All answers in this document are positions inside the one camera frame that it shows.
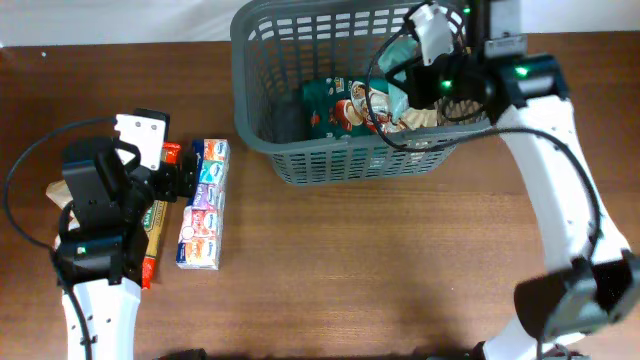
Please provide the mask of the tan packet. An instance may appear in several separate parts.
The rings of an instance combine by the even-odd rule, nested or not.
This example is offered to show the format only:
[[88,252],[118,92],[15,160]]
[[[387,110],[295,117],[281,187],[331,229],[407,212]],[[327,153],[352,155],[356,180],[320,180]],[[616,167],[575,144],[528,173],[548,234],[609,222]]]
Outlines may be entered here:
[[[69,202],[72,201],[72,195],[64,180],[50,183],[46,188],[46,196],[55,203],[60,209],[63,209]],[[70,213],[70,222],[68,229],[76,229],[79,227],[79,222],[73,212]]]

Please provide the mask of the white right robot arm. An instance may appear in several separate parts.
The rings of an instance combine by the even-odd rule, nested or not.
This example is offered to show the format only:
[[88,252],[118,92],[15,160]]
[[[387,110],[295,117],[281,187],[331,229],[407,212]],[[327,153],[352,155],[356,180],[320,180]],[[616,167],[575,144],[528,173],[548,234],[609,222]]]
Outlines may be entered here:
[[568,358],[569,346],[624,320],[639,302],[639,259],[610,218],[583,155],[557,60],[531,55],[513,1],[474,1],[463,17],[472,41],[454,48],[437,3],[414,6],[404,29],[421,55],[405,67],[410,105],[440,97],[479,103],[521,173],[537,218],[547,272],[518,284],[515,317],[476,346],[476,359]]

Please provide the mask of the green Nescafe coffee bag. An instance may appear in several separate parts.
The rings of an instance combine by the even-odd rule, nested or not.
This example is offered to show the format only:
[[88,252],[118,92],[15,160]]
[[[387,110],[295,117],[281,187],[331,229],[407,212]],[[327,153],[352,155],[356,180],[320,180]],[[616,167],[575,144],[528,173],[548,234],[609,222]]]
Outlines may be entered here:
[[375,133],[355,109],[352,92],[364,94],[363,77],[328,77],[302,85],[299,95],[310,139],[349,138]]

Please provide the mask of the spaghetti pasta packet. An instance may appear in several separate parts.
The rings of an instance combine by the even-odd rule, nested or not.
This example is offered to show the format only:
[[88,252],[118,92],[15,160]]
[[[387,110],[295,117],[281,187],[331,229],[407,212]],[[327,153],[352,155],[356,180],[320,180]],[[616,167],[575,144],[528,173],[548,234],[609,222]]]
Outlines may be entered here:
[[[165,142],[161,160],[168,164],[176,165],[180,152],[181,146],[179,144]],[[142,220],[143,228],[148,237],[148,245],[142,265],[141,287],[143,290],[151,288],[167,207],[168,203],[166,201],[156,200]]]

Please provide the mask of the colourful tissue multipack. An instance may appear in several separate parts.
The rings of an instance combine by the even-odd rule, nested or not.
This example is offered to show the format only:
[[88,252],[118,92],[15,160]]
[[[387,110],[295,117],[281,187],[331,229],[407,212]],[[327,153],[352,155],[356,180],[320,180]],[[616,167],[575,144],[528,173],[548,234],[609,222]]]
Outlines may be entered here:
[[195,192],[183,211],[176,254],[181,269],[218,270],[231,148],[227,139],[192,142]]

